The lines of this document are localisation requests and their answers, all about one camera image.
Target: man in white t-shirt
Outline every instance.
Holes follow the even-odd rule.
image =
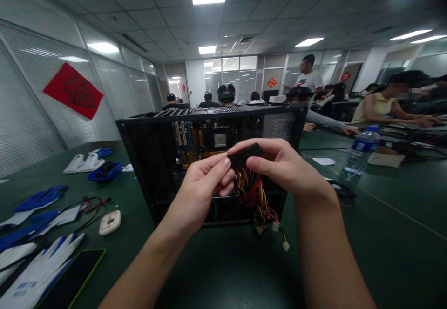
[[[323,90],[323,79],[319,72],[314,71],[313,63],[315,56],[313,54],[306,55],[299,65],[299,71],[302,73],[298,76],[297,81],[293,87],[301,86],[309,88],[313,93],[319,93]],[[292,89],[289,86],[283,86],[284,90],[288,92]]]

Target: ceiling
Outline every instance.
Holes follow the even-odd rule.
[[[433,35],[447,34],[446,0],[52,1],[152,62],[309,51],[295,45],[316,37],[325,39],[311,49],[324,50],[388,46],[396,44],[390,38],[424,28],[433,29]],[[256,37],[238,44],[242,36]],[[199,46],[216,43],[215,54],[199,54]]]

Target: cardboard box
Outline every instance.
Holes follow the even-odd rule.
[[[390,148],[377,146],[376,150],[368,159],[368,163],[378,166],[399,167],[405,156]]]

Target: bottle label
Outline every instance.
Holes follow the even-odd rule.
[[[377,145],[378,143],[376,141],[356,140],[352,145],[352,149],[359,152],[370,153],[374,152]]]

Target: woman in yellow top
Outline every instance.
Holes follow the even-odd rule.
[[[377,122],[377,123],[410,123],[418,124],[424,128],[429,128],[433,123],[443,121],[427,115],[407,114],[396,97],[407,97],[409,93],[415,93],[421,83],[428,79],[428,75],[422,71],[406,71],[394,74],[390,77],[388,87],[378,93],[368,95],[355,109],[352,124]],[[391,114],[397,118],[386,118]]]

